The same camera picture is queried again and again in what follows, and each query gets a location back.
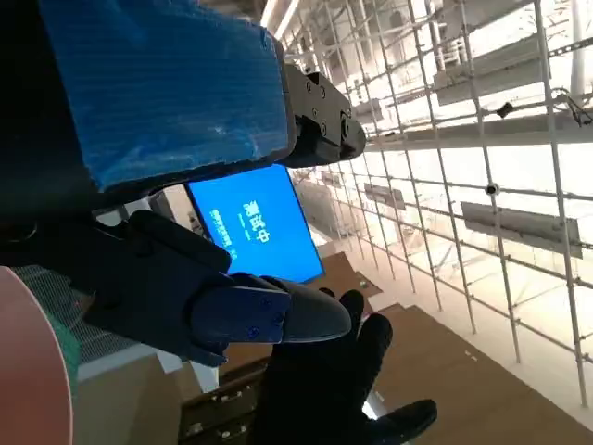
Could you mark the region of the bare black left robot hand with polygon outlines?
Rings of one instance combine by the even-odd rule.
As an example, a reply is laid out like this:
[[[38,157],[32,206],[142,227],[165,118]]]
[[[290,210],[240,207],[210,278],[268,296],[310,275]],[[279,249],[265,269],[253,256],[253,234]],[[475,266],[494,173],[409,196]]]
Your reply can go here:
[[[170,185],[359,156],[365,133],[319,73],[258,24],[195,1],[1,5],[1,262],[60,273],[84,319],[207,366],[232,343],[347,334],[301,279],[231,255],[150,210],[95,219]]]

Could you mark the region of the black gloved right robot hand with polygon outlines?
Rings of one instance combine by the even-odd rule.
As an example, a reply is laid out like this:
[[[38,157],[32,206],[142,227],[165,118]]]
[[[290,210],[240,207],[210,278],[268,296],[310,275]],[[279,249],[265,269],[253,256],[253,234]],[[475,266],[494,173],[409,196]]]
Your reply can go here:
[[[362,315],[356,289],[340,299],[351,321],[343,337],[277,345],[262,377],[249,444],[404,444],[437,419],[434,400],[417,400],[376,419],[362,410],[393,338],[380,313]]]

